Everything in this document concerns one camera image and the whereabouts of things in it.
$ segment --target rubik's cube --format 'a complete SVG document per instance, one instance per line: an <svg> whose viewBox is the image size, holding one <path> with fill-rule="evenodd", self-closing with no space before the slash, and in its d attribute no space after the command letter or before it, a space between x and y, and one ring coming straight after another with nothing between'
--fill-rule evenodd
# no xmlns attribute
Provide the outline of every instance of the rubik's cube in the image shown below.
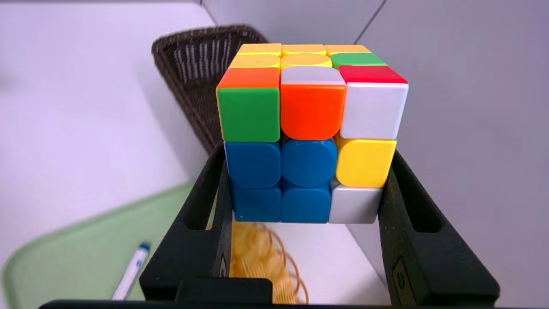
<svg viewBox="0 0 549 309"><path fill-rule="evenodd" d="M236 220L374 222L408 93L379 57L244 44L216 91Z"/></svg>

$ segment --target white wall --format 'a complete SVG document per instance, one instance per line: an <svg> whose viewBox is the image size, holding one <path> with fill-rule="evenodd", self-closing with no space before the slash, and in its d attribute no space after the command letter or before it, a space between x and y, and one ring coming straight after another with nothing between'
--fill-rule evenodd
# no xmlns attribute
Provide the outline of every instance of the white wall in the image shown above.
<svg viewBox="0 0 549 309"><path fill-rule="evenodd" d="M247 23L271 42L352 44L382 0L203 0L218 24Z"/></svg>
<svg viewBox="0 0 549 309"><path fill-rule="evenodd" d="M360 42L409 80L397 148L498 306L549 306L548 35L545 0L388 0Z"/></svg>

